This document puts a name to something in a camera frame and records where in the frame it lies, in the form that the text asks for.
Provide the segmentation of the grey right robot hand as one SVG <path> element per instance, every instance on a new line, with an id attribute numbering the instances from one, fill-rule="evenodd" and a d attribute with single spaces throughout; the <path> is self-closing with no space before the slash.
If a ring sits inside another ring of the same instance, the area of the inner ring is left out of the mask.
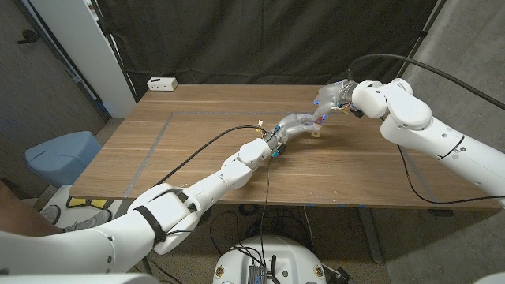
<path id="1" fill-rule="evenodd" d="M 314 99 L 316 110 L 313 116 L 315 120 L 322 121 L 322 117 L 329 114 L 331 110 L 349 107 L 352 104 L 352 94 L 356 87 L 355 81 L 347 79 L 321 87 Z"/>

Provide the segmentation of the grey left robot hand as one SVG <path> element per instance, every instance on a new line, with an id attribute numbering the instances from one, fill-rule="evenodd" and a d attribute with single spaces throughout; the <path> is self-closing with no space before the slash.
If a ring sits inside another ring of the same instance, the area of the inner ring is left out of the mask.
<path id="1" fill-rule="evenodd" d="M 321 126 L 312 114 L 290 114 L 285 116 L 272 131 L 267 132 L 264 141 L 273 151 L 298 134 L 319 132 Z"/>

